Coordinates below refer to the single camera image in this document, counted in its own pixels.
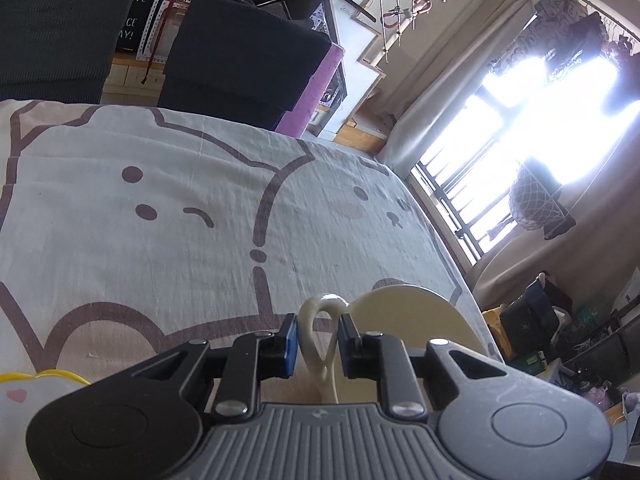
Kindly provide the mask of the dark chair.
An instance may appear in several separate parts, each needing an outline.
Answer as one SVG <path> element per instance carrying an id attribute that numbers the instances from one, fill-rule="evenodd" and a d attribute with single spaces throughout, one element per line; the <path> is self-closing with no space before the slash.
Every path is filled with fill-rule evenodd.
<path id="1" fill-rule="evenodd" d="M 273 131 L 332 46 L 323 32 L 238 0 L 192 0 L 157 106 Z"/>
<path id="2" fill-rule="evenodd" d="M 98 104 L 134 0 L 1 0 L 1 99 Z"/>

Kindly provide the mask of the cartoon bear tablecloth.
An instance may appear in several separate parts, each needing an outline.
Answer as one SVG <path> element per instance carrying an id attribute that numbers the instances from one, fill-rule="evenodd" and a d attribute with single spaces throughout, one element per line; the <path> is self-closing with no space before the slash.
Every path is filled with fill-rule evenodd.
<path id="1" fill-rule="evenodd" d="M 374 160 L 156 107 L 1 105 L 1 375 L 97 382 L 396 284 L 480 313 Z"/>

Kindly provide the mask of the beige curtain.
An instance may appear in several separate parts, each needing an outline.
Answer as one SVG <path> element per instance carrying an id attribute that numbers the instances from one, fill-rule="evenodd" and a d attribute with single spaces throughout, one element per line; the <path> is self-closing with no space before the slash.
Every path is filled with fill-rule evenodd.
<path id="1" fill-rule="evenodd" d="M 480 88 L 489 62 L 520 34 L 534 0 L 483 0 L 460 27 L 413 66 L 383 110 L 393 118 L 376 159 L 401 179 L 410 174 L 465 100 Z"/>

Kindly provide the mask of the left dark chair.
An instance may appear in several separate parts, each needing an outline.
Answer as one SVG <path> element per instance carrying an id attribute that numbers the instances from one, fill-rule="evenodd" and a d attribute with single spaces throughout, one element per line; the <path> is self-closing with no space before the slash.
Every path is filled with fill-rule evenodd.
<path id="1" fill-rule="evenodd" d="M 134 0 L 1 0 L 1 99 L 98 104 Z"/>

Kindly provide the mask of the white yellow rimmed bowl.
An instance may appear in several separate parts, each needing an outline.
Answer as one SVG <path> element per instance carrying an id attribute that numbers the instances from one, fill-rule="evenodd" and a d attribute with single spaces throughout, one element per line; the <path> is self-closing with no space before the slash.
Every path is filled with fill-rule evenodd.
<path id="1" fill-rule="evenodd" d="M 40 408 L 88 385 L 88 380 L 66 370 L 44 370 L 35 375 L 17 372 L 1 375 L 1 480 L 38 478 L 26 450 L 28 424 Z"/>

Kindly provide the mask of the right dark chair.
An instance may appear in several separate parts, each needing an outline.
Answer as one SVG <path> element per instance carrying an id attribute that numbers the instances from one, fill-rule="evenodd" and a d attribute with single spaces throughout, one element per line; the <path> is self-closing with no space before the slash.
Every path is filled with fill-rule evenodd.
<path id="1" fill-rule="evenodd" d="M 238 0 L 192 0 L 157 106 L 273 131 L 332 46 L 323 32 Z"/>

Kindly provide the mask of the cream handled bowl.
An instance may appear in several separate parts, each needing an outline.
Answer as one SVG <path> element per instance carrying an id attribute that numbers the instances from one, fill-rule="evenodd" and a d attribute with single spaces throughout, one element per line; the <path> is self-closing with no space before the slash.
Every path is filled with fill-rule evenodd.
<path id="1" fill-rule="evenodd" d="M 298 314 L 298 341 L 306 367 L 325 404 L 371 402 L 375 383 L 343 375 L 337 348 L 337 321 L 349 314 L 358 330 L 401 339 L 408 348 L 423 349 L 434 339 L 449 339 L 498 360 L 500 354 L 480 313 L 470 318 L 449 301 L 425 288 L 384 286 L 346 301 L 325 294 L 305 301 Z"/>

